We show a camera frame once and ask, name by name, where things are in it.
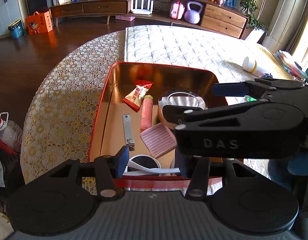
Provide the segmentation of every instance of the wooden floor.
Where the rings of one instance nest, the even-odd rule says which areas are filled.
[[[106,17],[71,18],[61,22],[50,33],[24,35],[17,40],[0,40],[0,112],[20,127],[29,105],[46,75],[67,54],[80,45],[107,33],[124,30],[128,26],[169,23],[148,19],[132,22]]]

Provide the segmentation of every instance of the drawer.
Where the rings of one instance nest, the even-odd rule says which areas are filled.
[[[84,13],[82,3],[73,3],[73,4],[64,4],[64,5],[54,6],[50,8],[50,12],[52,13],[52,17]]]
[[[246,18],[210,4],[206,4],[204,15],[230,23],[239,28],[244,28],[246,22]]]
[[[203,15],[201,26],[235,38],[239,38],[243,31],[243,29],[238,28],[234,25],[231,25],[229,23],[205,15]]]
[[[128,13],[127,1],[92,1],[83,7],[84,13]]]

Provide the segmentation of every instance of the blue trash can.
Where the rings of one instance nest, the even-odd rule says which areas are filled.
[[[9,32],[10,32],[10,36],[13,39],[17,39],[20,36],[24,35],[21,20],[17,20],[15,22],[13,22],[12,24],[8,25],[8,29],[9,29]]]

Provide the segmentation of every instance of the orange bag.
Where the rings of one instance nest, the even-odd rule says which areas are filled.
[[[53,29],[49,11],[44,13],[34,12],[26,18],[26,26],[29,34],[48,33]]]

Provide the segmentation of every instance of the red and white candy packet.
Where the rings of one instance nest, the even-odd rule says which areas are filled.
[[[131,109],[137,112],[140,109],[140,105],[142,104],[142,100],[146,92],[153,85],[153,82],[146,80],[136,80],[135,85],[136,88],[123,98],[123,102],[125,102]]]

